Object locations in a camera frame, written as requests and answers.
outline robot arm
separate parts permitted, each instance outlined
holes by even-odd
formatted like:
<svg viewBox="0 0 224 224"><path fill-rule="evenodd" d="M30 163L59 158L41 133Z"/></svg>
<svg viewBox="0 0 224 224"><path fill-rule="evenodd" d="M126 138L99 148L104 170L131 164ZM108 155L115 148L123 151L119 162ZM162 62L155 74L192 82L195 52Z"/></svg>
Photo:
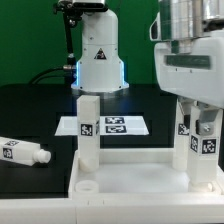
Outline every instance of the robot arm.
<svg viewBox="0 0 224 224"><path fill-rule="evenodd" d="M224 2L160 0L151 26L160 87L224 108Z"/></svg>

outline white bottle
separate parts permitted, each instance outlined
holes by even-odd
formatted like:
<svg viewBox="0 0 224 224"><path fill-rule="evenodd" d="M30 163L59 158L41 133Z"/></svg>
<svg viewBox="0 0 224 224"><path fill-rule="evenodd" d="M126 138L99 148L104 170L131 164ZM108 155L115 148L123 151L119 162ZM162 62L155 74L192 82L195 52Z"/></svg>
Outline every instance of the white bottle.
<svg viewBox="0 0 224 224"><path fill-rule="evenodd" d="M51 153L36 143L0 137L0 159L32 166L36 162L48 163Z"/></svg>

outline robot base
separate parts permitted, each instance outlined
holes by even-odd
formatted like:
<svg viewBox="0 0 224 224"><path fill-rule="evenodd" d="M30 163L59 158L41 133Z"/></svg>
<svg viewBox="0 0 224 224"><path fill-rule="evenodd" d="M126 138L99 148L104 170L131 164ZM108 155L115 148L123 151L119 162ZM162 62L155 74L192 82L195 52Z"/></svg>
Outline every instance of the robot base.
<svg viewBox="0 0 224 224"><path fill-rule="evenodd" d="M79 90L79 89L72 88L72 93L78 96L81 96L81 95L99 96L100 99L106 100L106 99L113 99L116 97L128 95L129 88L120 89L114 92L87 92L81 89Z"/></svg>

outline white pillar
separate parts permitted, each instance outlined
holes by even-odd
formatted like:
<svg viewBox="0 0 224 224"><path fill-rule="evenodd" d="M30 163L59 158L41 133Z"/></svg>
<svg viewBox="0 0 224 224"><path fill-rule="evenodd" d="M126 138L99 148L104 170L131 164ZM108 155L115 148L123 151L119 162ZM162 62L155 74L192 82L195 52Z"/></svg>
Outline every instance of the white pillar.
<svg viewBox="0 0 224 224"><path fill-rule="evenodd" d="M192 106L187 164L189 191L211 192L214 190L212 182L217 178L223 111L217 109L215 119L213 121L208 119L208 122L202 122L199 127L201 113L199 107Z"/></svg>
<svg viewBox="0 0 224 224"><path fill-rule="evenodd" d="M77 118L80 169L94 172L99 168L100 98L81 96L77 100Z"/></svg>

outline green background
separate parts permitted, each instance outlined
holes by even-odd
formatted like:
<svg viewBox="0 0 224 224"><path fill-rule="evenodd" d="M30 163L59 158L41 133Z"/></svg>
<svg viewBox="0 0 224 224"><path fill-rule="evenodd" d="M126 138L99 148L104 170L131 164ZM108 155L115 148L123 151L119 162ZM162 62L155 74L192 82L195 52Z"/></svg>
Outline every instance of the green background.
<svg viewBox="0 0 224 224"><path fill-rule="evenodd" d="M56 2L2 1L0 86L28 83L39 72L66 64L62 14L53 15L52 12L52 5ZM155 83L154 44L149 40L149 27L156 17L157 0L107 2L119 19L119 56L127 66L127 81L130 84ZM75 56L79 59L81 24L72 32Z"/></svg>

